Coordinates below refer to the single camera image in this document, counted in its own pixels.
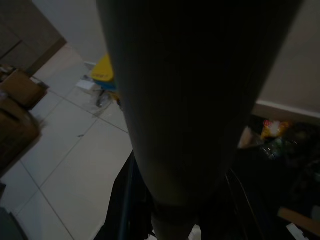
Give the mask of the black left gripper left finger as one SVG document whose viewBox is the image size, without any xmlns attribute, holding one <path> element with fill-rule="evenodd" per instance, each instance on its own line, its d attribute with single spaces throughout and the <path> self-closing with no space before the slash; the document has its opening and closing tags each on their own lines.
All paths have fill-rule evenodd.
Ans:
<svg viewBox="0 0 320 240">
<path fill-rule="evenodd" d="M 154 237 L 153 201 L 132 152 L 117 175 L 103 226 L 96 240 L 147 240 Z"/>
</svg>

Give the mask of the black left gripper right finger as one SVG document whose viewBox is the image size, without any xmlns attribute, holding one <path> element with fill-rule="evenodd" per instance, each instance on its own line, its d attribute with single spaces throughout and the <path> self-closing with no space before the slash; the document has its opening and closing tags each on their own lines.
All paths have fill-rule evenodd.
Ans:
<svg viewBox="0 0 320 240">
<path fill-rule="evenodd" d="M 250 194 L 232 168 L 199 215 L 203 240 L 264 240 Z"/>
</svg>

